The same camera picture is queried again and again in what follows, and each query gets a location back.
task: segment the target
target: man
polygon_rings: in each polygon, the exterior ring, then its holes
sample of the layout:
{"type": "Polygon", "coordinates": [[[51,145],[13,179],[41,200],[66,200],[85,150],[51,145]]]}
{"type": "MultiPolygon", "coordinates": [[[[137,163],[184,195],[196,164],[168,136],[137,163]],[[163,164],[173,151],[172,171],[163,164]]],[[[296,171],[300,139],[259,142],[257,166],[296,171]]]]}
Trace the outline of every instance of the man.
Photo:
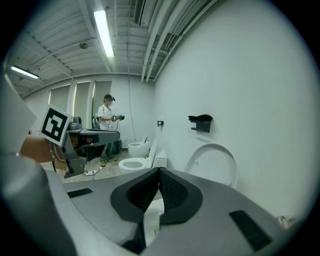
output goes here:
{"type": "MultiPolygon", "coordinates": [[[[107,94],[103,98],[103,105],[101,105],[98,109],[97,117],[99,118],[99,124],[101,130],[112,131],[113,130],[113,122],[118,120],[118,118],[112,115],[110,106],[112,106],[112,102],[115,100],[110,94],[107,94]]],[[[112,155],[113,143],[106,144],[102,151],[100,157],[101,167],[106,166],[106,162],[108,161],[117,161],[118,159],[112,155]]]]}

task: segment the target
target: black cable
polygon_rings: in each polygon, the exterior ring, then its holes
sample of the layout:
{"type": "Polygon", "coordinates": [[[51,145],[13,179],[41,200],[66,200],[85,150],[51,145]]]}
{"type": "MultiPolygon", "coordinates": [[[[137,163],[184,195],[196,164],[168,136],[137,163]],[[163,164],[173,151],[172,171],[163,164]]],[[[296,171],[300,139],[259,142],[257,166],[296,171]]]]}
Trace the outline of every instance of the black cable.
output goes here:
{"type": "Polygon", "coordinates": [[[131,123],[132,123],[132,130],[133,130],[134,141],[136,141],[136,133],[135,133],[135,128],[134,128],[134,120],[133,120],[133,118],[132,118],[132,110],[131,110],[130,68],[129,68],[129,28],[130,28],[131,5],[132,5],[132,0],[130,0],[130,8],[129,8],[129,15],[128,15],[128,31],[127,31],[126,58],[127,58],[127,67],[128,67],[129,107],[130,107],[130,115],[131,115],[131,123]]]}
{"type": "Polygon", "coordinates": [[[116,128],[114,131],[116,131],[118,129],[118,124],[119,124],[119,119],[118,119],[118,122],[116,123],[116,128]]]}

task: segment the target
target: white t-shirt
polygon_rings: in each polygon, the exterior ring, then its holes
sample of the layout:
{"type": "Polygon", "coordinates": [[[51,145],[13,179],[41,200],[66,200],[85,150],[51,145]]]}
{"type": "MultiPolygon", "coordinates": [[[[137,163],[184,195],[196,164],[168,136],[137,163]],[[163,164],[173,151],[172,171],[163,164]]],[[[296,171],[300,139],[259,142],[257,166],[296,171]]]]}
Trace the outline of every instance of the white t-shirt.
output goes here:
{"type": "Polygon", "coordinates": [[[99,118],[99,124],[101,130],[112,131],[112,121],[102,121],[100,117],[112,118],[111,109],[107,108],[104,104],[101,105],[98,109],[97,117],[99,118]]]}

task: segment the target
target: black toilet paper holder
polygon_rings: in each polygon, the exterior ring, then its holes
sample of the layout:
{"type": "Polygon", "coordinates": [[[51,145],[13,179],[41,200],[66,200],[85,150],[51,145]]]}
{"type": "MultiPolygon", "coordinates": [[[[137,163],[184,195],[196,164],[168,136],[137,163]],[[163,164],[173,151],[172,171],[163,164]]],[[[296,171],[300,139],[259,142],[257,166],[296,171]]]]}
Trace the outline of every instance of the black toilet paper holder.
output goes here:
{"type": "Polygon", "coordinates": [[[159,126],[164,126],[164,121],[156,121],[156,125],[159,126]]]}
{"type": "Polygon", "coordinates": [[[211,121],[190,121],[191,123],[196,123],[195,127],[192,127],[191,130],[210,133],[211,121]]]}

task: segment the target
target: pipe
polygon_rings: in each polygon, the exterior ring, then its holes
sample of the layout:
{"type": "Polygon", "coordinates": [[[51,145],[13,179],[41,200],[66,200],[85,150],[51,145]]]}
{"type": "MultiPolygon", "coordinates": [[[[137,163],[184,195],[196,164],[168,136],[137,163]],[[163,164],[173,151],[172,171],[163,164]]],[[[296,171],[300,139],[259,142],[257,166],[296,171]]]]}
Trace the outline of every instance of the pipe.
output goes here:
{"type": "Polygon", "coordinates": [[[145,52],[145,56],[144,56],[143,69],[142,69],[142,75],[141,75],[141,82],[144,81],[145,73],[146,73],[146,69],[147,69],[147,64],[148,64],[148,61],[149,61],[149,56],[150,56],[150,52],[151,52],[152,46],[154,45],[157,33],[159,31],[159,28],[160,28],[160,25],[161,25],[161,23],[162,23],[162,21],[164,19],[164,16],[166,15],[166,13],[168,11],[168,8],[169,8],[171,2],[172,2],[172,0],[164,0],[162,5],[161,5],[161,7],[160,7],[160,9],[159,9],[158,15],[156,16],[156,19],[155,19],[155,22],[154,22],[154,25],[153,25],[153,28],[152,28],[152,32],[151,32],[151,35],[150,35],[150,39],[149,39],[149,42],[148,42],[148,46],[147,46],[147,49],[146,49],[146,52],[145,52]]]}
{"type": "Polygon", "coordinates": [[[188,17],[188,15],[193,12],[194,8],[197,6],[197,4],[198,4],[199,1],[200,1],[200,0],[193,1],[193,2],[189,5],[189,7],[186,9],[186,12],[182,15],[182,17],[181,17],[181,19],[179,20],[178,24],[176,25],[176,27],[175,27],[174,30],[172,31],[172,34],[170,35],[169,40],[166,42],[166,45],[165,45],[164,50],[166,50],[166,51],[169,50],[169,47],[170,47],[172,41],[174,40],[177,32],[180,30],[182,24],[184,23],[184,21],[186,20],[186,18],[188,17]]]}
{"type": "Polygon", "coordinates": [[[159,52],[160,52],[160,53],[163,53],[163,54],[165,54],[165,55],[168,54],[168,52],[167,52],[166,50],[160,50],[159,52]]]}
{"type": "Polygon", "coordinates": [[[159,13],[159,9],[160,9],[160,6],[162,5],[162,1],[163,0],[158,0],[158,2],[156,2],[156,6],[154,8],[154,11],[153,11],[153,14],[152,14],[152,17],[151,17],[151,21],[150,21],[150,25],[149,25],[149,28],[148,28],[148,33],[151,33],[153,27],[154,27],[154,23],[155,23],[155,19],[156,19],[156,16],[158,15],[159,13]]]}
{"type": "Polygon", "coordinates": [[[114,27],[115,27],[115,37],[118,37],[118,26],[117,26],[117,0],[113,1],[113,16],[114,16],[114,27]]]}
{"type": "Polygon", "coordinates": [[[177,5],[175,6],[173,12],[171,13],[167,23],[165,24],[164,29],[163,29],[163,31],[161,33],[160,38],[159,38],[159,42],[158,42],[158,44],[157,44],[157,46],[155,48],[155,51],[154,51],[154,54],[153,54],[153,57],[152,57],[152,61],[151,61],[150,67],[149,67],[148,75],[147,75],[146,80],[145,80],[146,82],[149,81],[149,78],[150,78],[152,69],[154,68],[154,65],[156,63],[156,59],[157,59],[157,56],[159,54],[160,48],[161,48],[162,44],[164,43],[169,30],[171,29],[173,23],[175,22],[175,20],[179,16],[179,13],[185,7],[187,2],[188,2],[188,0],[180,0],[177,3],[177,5]]]}
{"type": "Polygon", "coordinates": [[[190,22],[190,24],[186,27],[186,29],[182,32],[182,34],[179,36],[179,38],[175,41],[173,47],[171,48],[171,50],[169,51],[169,53],[167,54],[167,56],[165,57],[164,61],[161,64],[161,67],[159,68],[158,72],[156,73],[153,82],[156,81],[158,75],[160,74],[161,70],[163,69],[163,67],[165,66],[166,62],[168,61],[170,55],[173,53],[173,51],[175,50],[175,48],[177,47],[177,45],[179,44],[179,42],[182,40],[182,38],[185,36],[185,34],[187,34],[187,32],[191,29],[191,27],[197,22],[197,20],[200,19],[200,17],[216,2],[217,0],[212,0],[210,1],[199,13],[198,15],[190,22]]]}

